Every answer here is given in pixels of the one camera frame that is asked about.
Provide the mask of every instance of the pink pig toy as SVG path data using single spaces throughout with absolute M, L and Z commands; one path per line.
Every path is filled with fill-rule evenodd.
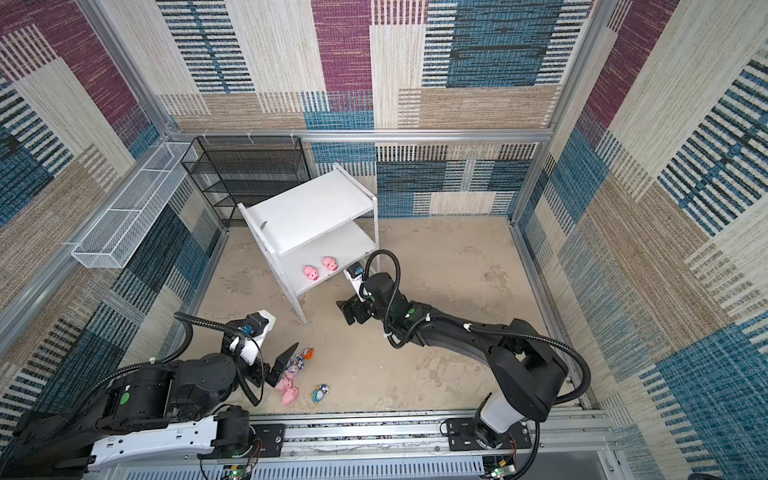
M 304 267 L 304 276 L 310 280 L 317 280 L 320 278 L 320 274 L 317 272 L 317 268 L 310 265 Z
M 339 268 L 339 264 L 336 263 L 336 259 L 333 257 L 323 257 L 323 266 L 332 272 Z
M 299 398 L 299 389 L 293 386 L 293 380 L 287 377 L 283 377 L 277 385 L 275 390 L 283 393 L 281 403 L 285 406 L 292 405 L 297 398 Z

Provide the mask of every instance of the white wire basket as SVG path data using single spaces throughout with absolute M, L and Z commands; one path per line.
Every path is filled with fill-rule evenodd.
M 125 268 L 187 172 L 180 160 L 189 144 L 167 142 L 112 202 L 72 250 L 86 268 Z

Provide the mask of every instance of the concrete floor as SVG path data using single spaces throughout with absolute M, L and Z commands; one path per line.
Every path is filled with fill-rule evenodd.
M 359 220 L 367 231 L 372 221 Z M 489 323 L 517 317 L 540 333 L 544 322 L 525 272 L 501 217 L 391 219 L 379 222 L 381 248 L 397 255 L 401 291 L 452 315 Z M 394 275 L 389 259 L 382 268 Z M 251 412 L 355 412 L 405 409 L 476 408 L 498 390 L 491 370 L 458 353 L 409 344 L 393 349 L 382 337 L 378 320 L 348 326 L 337 300 L 353 294 L 342 273 L 311 289 L 302 299 L 310 324 L 302 326 L 272 276 L 247 228 L 233 228 L 198 316 L 226 322 L 257 310 L 277 317 L 263 347 L 273 363 L 285 348 L 299 342 L 315 355 L 295 378 L 300 397 L 290 407 L 269 386 L 264 401 L 252 407 L 238 389 L 228 400 Z M 221 334 L 195 328 L 184 359 L 218 351 Z M 330 387 L 314 405 L 315 387 Z

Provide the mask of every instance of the purple patch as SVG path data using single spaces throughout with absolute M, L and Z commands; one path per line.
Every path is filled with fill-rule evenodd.
M 371 91 L 371 1 L 312 0 L 327 91 Z

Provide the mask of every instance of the small figurine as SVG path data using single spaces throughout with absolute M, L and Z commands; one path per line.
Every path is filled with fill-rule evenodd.
M 336 263 L 336 259 L 333 257 L 323 257 L 323 266 L 332 272 L 339 268 L 339 264 Z
M 283 377 L 275 385 L 275 390 L 283 393 L 283 398 L 280 401 L 285 406 L 292 405 L 299 398 L 299 389 L 293 386 L 293 380 L 287 377 Z
M 292 379 L 302 368 L 304 368 L 304 362 L 302 362 L 301 365 L 291 362 L 288 364 L 288 368 L 286 368 L 284 376 Z
M 310 280 L 317 280 L 320 278 L 320 274 L 318 273 L 317 268 L 311 265 L 304 267 L 304 276 Z
M 323 383 L 322 385 L 318 385 L 317 389 L 312 393 L 312 402 L 317 404 L 320 400 L 323 399 L 323 397 L 326 396 L 326 393 L 328 393 L 328 385 Z

